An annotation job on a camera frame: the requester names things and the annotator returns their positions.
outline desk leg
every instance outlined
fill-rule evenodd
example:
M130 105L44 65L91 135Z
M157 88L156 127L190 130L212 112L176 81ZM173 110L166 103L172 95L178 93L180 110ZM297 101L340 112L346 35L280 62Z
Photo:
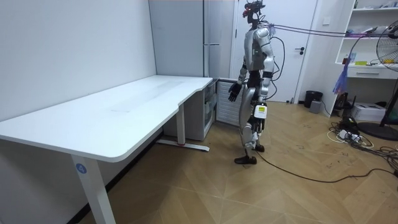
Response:
M184 104L181 104L178 107L178 112L176 114L176 118L177 118L177 142L160 139L157 141L157 143L167 144L167 145L171 145L171 146L188 147L190 149L198 149L198 150L208 152L210 150L210 148L207 146L199 146L199 145L195 145L195 144L186 144L185 143Z
M94 159L72 155L73 163L85 190L97 224L116 224L100 168Z

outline white door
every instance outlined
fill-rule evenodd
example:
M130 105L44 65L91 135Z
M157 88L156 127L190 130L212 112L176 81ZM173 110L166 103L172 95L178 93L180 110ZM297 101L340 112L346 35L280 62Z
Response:
M239 70L242 67L244 56L244 36L251 27L248 24L247 19L242 17L246 1L240 0L238 3L239 6L236 23L237 31L235 51L233 61L231 62L233 63L233 69L229 74L230 78L239 77ZM310 29L315 12L315 6L317 5L317 0L266 0L263 2L263 4L266 6L261 10L261 13L262 15L266 15L265 20L269 21L270 23ZM305 54L305 50L303 51L304 54L301 55L301 50L297 49L301 49L302 47L305 49L307 48L308 34L277 29L275 36L279 37L285 42L286 56L283 74L280 79L275 81L278 91L270 100L286 102L295 97L297 83L299 82L299 75ZM279 67L281 67L284 56L282 44L277 39L272 39L271 44L274 50L275 60ZM274 75L274 79L276 79L279 74L280 73L276 73ZM275 88L271 85L269 96L274 93Z

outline white box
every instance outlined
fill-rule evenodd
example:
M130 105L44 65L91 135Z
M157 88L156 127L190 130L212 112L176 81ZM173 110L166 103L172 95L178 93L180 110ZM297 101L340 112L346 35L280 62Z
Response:
M386 109L374 103L355 103L351 110L351 116L357 121L380 122L386 113Z

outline fan base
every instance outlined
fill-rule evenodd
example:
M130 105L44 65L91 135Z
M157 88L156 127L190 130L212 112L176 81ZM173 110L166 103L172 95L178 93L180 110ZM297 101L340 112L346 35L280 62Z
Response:
M362 122L358 123L358 129L379 139L398 141L398 131L389 126L380 127L377 123Z

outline fan grille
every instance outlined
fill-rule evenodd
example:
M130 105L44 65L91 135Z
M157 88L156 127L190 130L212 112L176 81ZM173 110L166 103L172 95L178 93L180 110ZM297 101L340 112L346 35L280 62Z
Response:
M377 43L376 53L380 60L380 63L385 67L398 72L398 31L395 35L392 31L396 31L398 28L398 21L391 24L381 35L379 42Z

